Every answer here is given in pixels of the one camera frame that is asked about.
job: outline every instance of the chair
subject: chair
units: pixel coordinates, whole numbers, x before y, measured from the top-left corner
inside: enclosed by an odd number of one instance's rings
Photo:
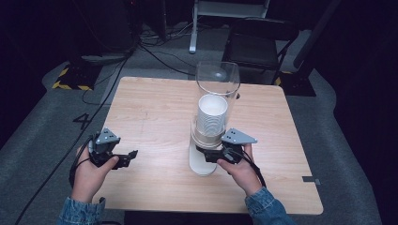
[[[284,56],[292,42],[298,37],[299,29],[287,21],[265,18],[244,18],[233,23],[225,45],[222,60],[240,67],[275,70],[272,79],[278,78]],[[276,41],[284,46],[277,51]]]

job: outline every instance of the denim jacket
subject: denim jacket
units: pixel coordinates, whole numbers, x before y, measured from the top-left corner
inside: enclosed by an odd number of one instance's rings
[[[296,224],[284,210],[283,205],[265,188],[252,196],[246,197],[246,206],[254,225]],[[67,198],[57,220],[57,225],[98,225],[105,208],[105,199],[98,204],[82,203]]]

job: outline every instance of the wooden table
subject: wooden table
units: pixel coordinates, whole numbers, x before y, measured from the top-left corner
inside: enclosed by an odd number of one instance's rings
[[[247,213],[245,193],[222,168],[201,177],[189,166],[194,81],[124,77],[104,126],[121,137],[114,153],[138,150],[128,168],[110,171],[94,198],[106,207],[171,212]],[[289,214],[318,215],[323,206],[283,90],[242,84],[228,128],[258,140],[255,163]]]

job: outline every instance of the white paper cup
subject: white paper cup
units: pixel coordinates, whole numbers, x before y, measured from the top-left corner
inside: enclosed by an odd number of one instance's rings
[[[204,95],[199,99],[197,129],[205,136],[211,137],[224,130],[228,103],[223,97]]]

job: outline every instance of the person's left hand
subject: person's left hand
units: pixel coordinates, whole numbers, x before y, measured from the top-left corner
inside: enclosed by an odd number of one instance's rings
[[[252,144],[247,143],[243,147],[247,155],[254,160]],[[261,189],[262,185],[258,180],[257,174],[246,160],[242,159],[238,164],[231,164],[219,159],[217,163],[232,175],[235,182],[246,192],[247,196],[251,196]]]
[[[79,158],[79,162],[89,158],[86,147]],[[101,167],[97,167],[90,160],[80,164],[76,170],[73,191],[70,197],[81,203],[91,203],[94,195],[99,191],[106,174],[116,165],[119,157],[110,158]]]

